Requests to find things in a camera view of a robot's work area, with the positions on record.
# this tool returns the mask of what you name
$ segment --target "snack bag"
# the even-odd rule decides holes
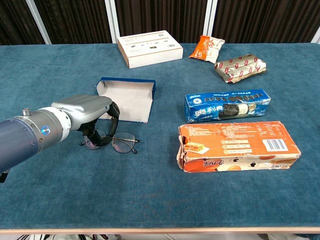
[[[267,64],[255,55],[247,54],[214,64],[215,71],[226,83],[239,82],[253,75],[267,71]]]
[[[214,64],[224,43],[225,40],[223,39],[214,38],[212,36],[201,36],[198,45],[195,47],[189,58],[201,59]]]

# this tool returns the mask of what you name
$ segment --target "gold foil package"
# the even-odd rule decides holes
[[[247,54],[214,64],[215,71],[226,83],[236,83],[267,71],[267,64],[255,55]]]

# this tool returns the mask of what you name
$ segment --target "wrapped snack package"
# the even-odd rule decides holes
[[[279,121],[185,124],[178,139],[186,173],[289,169],[301,156]]]
[[[265,115],[270,101],[263,89],[193,93],[184,96],[184,115],[188,123],[257,117]]]
[[[267,71],[267,64],[255,55],[248,54],[227,61],[216,62],[215,71],[226,83],[236,83],[252,75]]]
[[[195,47],[193,53],[189,58],[201,59],[215,63],[221,46],[225,43],[225,40],[214,38],[211,36],[201,36],[198,45]]]

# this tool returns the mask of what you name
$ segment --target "dark curtain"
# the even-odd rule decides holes
[[[0,0],[0,45],[44,43],[25,0]]]
[[[53,44],[111,43],[104,0],[34,0]]]
[[[167,30],[180,43],[197,43],[207,0],[115,0],[121,36]]]
[[[219,0],[212,36],[226,43],[303,43],[319,26],[319,0]]]

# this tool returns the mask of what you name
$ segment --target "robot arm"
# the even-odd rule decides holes
[[[95,126],[105,113],[112,117],[111,127],[107,137],[101,138]],[[34,112],[24,108],[22,116],[0,122],[0,182],[10,168],[64,140],[70,131],[81,131],[96,146],[108,144],[116,132],[119,114],[109,97],[84,94]]]

